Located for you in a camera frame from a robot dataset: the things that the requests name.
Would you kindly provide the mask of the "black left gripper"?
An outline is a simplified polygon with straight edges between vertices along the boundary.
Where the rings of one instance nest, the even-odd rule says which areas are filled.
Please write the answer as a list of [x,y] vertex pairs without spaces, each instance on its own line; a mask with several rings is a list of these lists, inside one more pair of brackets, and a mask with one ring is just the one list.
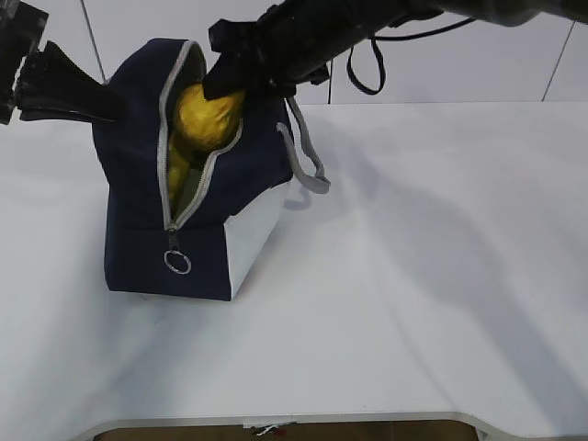
[[1,123],[10,122],[16,106],[23,121],[118,121],[115,91],[80,69],[52,41],[35,52],[48,18],[47,12],[22,1],[1,2]]

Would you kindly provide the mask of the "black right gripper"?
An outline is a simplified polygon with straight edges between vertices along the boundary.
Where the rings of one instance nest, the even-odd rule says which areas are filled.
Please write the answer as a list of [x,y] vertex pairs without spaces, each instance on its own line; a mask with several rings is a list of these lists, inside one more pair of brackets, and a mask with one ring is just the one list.
[[220,57],[202,84],[206,99],[237,92],[288,97],[328,79],[326,63],[368,34],[361,1],[285,1],[256,21],[221,19],[209,28]]

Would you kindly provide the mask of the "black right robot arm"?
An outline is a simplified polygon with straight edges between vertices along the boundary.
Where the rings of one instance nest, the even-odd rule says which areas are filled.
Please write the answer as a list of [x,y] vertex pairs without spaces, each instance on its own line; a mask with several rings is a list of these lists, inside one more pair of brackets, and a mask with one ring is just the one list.
[[583,0],[318,0],[284,1],[255,21],[217,21],[209,43],[220,57],[206,74],[206,99],[245,91],[256,96],[292,97],[298,85],[319,85],[329,77],[327,63],[367,40],[376,57],[379,80],[386,81],[379,43],[384,28],[453,13],[461,21],[433,30],[433,35],[485,21],[518,27],[540,13],[587,20]]

